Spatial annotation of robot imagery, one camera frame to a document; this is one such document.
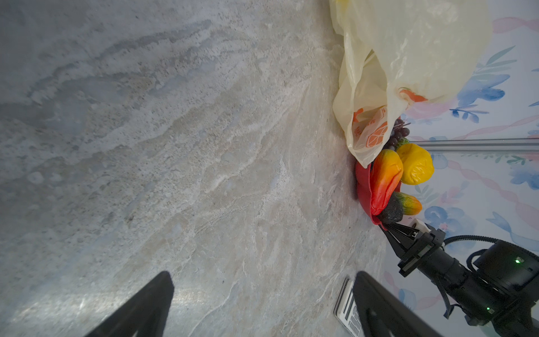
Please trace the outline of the red flower-shaped bowl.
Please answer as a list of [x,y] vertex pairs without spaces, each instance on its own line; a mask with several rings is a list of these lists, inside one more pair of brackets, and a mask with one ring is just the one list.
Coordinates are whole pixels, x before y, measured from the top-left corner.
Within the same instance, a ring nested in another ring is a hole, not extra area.
[[[371,214],[371,187],[370,187],[370,175],[372,170],[372,164],[369,164],[366,168],[363,167],[359,162],[355,164],[355,178],[357,181],[357,199],[359,200],[360,205],[367,214],[367,216],[372,220],[375,225],[382,226],[382,223],[378,220],[377,216]],[[394,192],[399,192],[401,181],[395,189]]]

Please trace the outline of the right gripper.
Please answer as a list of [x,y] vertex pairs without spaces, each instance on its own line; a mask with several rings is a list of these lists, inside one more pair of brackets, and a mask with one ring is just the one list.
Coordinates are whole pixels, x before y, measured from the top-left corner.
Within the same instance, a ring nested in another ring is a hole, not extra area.
[[466,290],[467,269],[442,249],[445,234],[439,230],[421,233],[401,224],[381,226],[394,253],[400,258],[399,273],[403,277],[419,270],[449,295]]

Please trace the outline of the yellow plastic bag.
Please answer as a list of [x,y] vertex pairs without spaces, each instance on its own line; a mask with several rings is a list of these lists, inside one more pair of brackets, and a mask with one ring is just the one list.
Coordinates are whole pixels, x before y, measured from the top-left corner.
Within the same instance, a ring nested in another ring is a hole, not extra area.
[[492,33],[485,1],[332,1],[330,10],[345,47],[334,115],[362,166],[407,109],[456,96]]

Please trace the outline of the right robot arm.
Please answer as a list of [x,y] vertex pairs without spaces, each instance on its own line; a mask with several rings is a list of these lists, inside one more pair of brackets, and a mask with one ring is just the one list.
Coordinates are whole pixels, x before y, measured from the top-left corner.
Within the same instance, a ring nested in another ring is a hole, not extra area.
[[[420,229],[383,224],[383,232],[399,257],[399,272],[419,270],[438,289],[445,317],[460,308],[470,326],[491,323],[499,336],[537,336],[531,312],[538,302],[538,256],[510,242],[479,235],[446,237],[425,225]],[[465,264],[445,249],[464,241],[490,247],[470,254]]]

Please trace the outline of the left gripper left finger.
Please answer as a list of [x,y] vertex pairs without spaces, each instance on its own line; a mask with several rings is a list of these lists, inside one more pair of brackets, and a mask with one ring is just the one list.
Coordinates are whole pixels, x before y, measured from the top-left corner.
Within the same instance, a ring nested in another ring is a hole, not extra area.
[[162,336],[174,294],[171,275],[162,271],[89,336]]

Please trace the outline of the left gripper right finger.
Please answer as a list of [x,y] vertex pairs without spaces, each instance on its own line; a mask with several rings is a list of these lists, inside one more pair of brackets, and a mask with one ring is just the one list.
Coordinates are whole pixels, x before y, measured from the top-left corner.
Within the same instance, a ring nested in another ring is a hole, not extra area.
[[365,336],[441,336],[369,273],[357,273],[352,291]]

